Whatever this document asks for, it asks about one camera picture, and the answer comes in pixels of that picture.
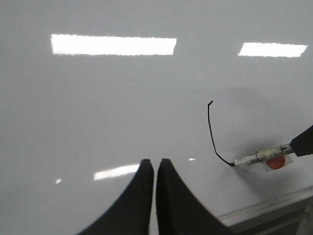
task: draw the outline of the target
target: white surface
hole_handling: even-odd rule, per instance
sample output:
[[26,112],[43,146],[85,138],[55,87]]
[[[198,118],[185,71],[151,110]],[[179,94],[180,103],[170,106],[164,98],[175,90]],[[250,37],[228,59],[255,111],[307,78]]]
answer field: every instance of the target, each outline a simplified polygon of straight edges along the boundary
[[[0,234],[78,233],[133,176],[94,174],[143,158],[155,172],[170,158],[216,216],[312,184],[311,156],[271,172],[230,168],[207,125],[214,100],[217,150],[230,161],[312,125],[312,10],[285,0],[1,0]],[[173,55],[53,55],[52,34],[177,44]],[[298,58],[238,56],[245,42],[308,47]]]

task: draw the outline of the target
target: glossy surface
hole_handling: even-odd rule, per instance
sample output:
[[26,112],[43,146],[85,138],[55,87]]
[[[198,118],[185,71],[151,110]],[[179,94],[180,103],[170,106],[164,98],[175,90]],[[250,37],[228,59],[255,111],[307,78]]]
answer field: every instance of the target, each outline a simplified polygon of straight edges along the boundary
[[[221,162],[207,103],[229,161],[310,127],[312,10],[285,0],[1,0],[0,234],[78,233],[133,176],[95,173],[143,158],[155,171],[170,158],[216,216],[311,185],[312,156],[271,172]],[[177,43],[173,55],[54,55],[52,34]],[[247,42],[307,47],[293,58],[238,56]]]

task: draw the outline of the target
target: marker body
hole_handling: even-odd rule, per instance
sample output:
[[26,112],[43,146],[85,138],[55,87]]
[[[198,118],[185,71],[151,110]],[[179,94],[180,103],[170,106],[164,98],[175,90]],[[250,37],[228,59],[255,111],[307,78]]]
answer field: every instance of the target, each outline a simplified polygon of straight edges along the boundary
[[293,153],[293,149],[289,144],[280,145],[271,149],[262,150],[243,157],[240,160],[235,161],[235,165],[251,165],[254,163],[260,163],[269,159],[277,158]]

